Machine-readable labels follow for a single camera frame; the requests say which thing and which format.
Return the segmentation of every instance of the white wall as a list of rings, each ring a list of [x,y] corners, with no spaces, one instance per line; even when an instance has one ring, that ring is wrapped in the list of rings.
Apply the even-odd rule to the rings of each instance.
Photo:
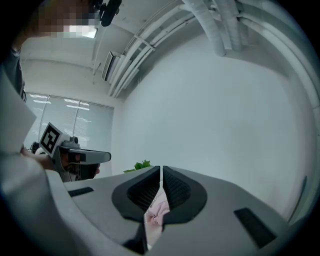
[[[164,43],[181,44],[158,54],[124,102],[119,170],[147,159],[227,180],[288,219],[314,150],[314,123],[304,118],[312,110],[295,107],[306,94],[289,92],[286,72],[261,47],[216,57],[192,30],[201,28]]]
[[[23,66],[25,91],[45,95],[83,100],[113,107],[111,137],[111,168],[117,170],[116,162],[121,157],[119,144],[121,135],[119,127],[122,121],[123,103],[119,99],[108,97],[110,85],[97,72],[94,78],[92,70],[81,66],[41,60],[28,60]]]

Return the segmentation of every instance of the ceiling pipe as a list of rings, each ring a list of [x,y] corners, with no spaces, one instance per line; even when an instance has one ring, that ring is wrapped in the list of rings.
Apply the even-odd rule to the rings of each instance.
[[[239,11],[235,0],[215,0],[215,4],[229,35],[232,50],[240,52],[242,50],[242,40],[237,19]]]
[[[157,36],[154,37],[154,39],[149,44],[156,48],[166,38],[168,38],[173,33],[175,33],[179,29],[185,27],[187,24],[189,24],[190,22],[193,22],[195,20],[196,20],[196,18],[194,17],[194,15],[192,13],[187,14],[186,16],[180,18],[179,20],[177,20],[176,22],[174,22],[173,24],[169,25],[167,28],[162,30]],[[152,51],[153,50],[151,48],[146,46],[139,53],[139,55],[134,59],[134,61],[131,63],[131,65],[128,67],[128,69],[123,74],[118,86],[114,90],[114,93],[112,95],[113,97],[116,98],[119,95],[120,91],[123,88],[123,85],[125,84],[126,78],[130,76],[132,70],[137,69],[143,63],[143,61],[149,56],[149,54]]]
[[[168,20],[169,18],[171,18],[173,15],[181,12],[181,6],[178,5],[176,7],[174,7],[172,10],[168,11],[166,14],[164,14],[162,17],[160,17],[158,20],[156,20],[155,22],[153,22],[141,35],[140,38],[143,40],[146,40],[156,29],[158,29],[166,20]],[[124,61],[122,62],[119,70],[117,71],[114,80],[111,84],[111,87],[109,89],[108,92],[108,96],[111,96],[114,87],[116,86],[116,84],[118,83],[118,80],[120,78],[120,75],[122,73],[122,71],[124,70],[124,68],[126,67],[127,63],[129,62],[130,58],[133,56],[133,54],[136,52],[136,50],[139,48],[139,46],[141,45],[141,41],[140,40],[136,40],[134,42],[134,44],[130,47],[129,51],[126,54],[126,57],[124,59]]]
[[[319,107],[320,101],[317,94],[317,90],[308,72],[306,71],[302,63],[299,61],[299,59],[296,57],[296,55],[278,37],[276,37],[273,33],[265,29],[258,23],[243,17],[241,17],[239,21],[247,27],[256,31],[258,34],[260,34],[262,37],[268,40],[271,44],[273,44],[282,53],[282,55],[286,58],[288,63],[292,66],[292,68],[298,75],[305,89],[305,92],[308,95],[312,109],[316,109],[317,107]]]
[[[226,49],[219,28],[203,0],[182,0],[201,24],[217,56],[226,55]]]
[[[271,25],[270,23],[267,23],[251,14],[248,14],[246,12],[240,13],[241,17],[249,19],[260,26],[264,27],[266,30],[269,30],[272,34],[274,34],[277,38],[279,38],[299,59],[299,61],[302,63],[306,71],[308,72],[315,88],[318,91],[318,95],[320,96],[320,78],[306,55],[300,50],[300,48],[292,41],[290,38],[288,38],[284,33],[282,33],[279,29]]]
[[[260,10],[263,10],[272,16],[276,17],[278,20],[282,21],[292,30],[294,30],[300,37],[307,40],[307,36],[305,35],[304,31],[295,21],[295,19],[284,9],[281,5],[277,4],[276,2],[272,2],[270,0],[237,0],[238,2],[254,6]]]

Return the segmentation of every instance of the person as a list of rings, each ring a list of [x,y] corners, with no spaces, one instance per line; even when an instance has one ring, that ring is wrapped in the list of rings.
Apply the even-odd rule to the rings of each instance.
[[[54,36],[58,32],[66,31],[71,25],[76,25],[83,17],[88,16],[92,0],[46,0],[32,13],[12,42],[9,53],[3,60],[3,70],[14,86],[16,92],[26,102],[24,90],[25,81],[20,63],[20,53],[23,43],[29,38]],[[52,159],[47,154],[32,154],[22,147],[20,153],[33,158],[45,170],[54,170]],[[65,170],[70,169],[68,154],[61,155],[61,164]]]

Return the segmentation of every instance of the pink cloth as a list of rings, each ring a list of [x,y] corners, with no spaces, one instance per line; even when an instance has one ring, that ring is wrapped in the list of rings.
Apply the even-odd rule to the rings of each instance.
[[[162,226],[164,215],[168,212],[170,212],[170,208],[166,193],[163,192],[149,207],[148,211],[146,212],[146,220],[152,224]]]

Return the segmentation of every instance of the white ceiling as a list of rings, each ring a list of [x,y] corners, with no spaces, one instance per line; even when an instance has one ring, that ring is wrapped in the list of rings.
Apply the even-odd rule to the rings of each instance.
[[[93,67],[100,41],[97,65],[104,63],[109,51],[122,53],[138,29],[164,5],[172,0],[122,0],[119,14],[108,27],[99,25],[95,39],[43,37],[30,38],[22,46],[21,58],[66,62]]]

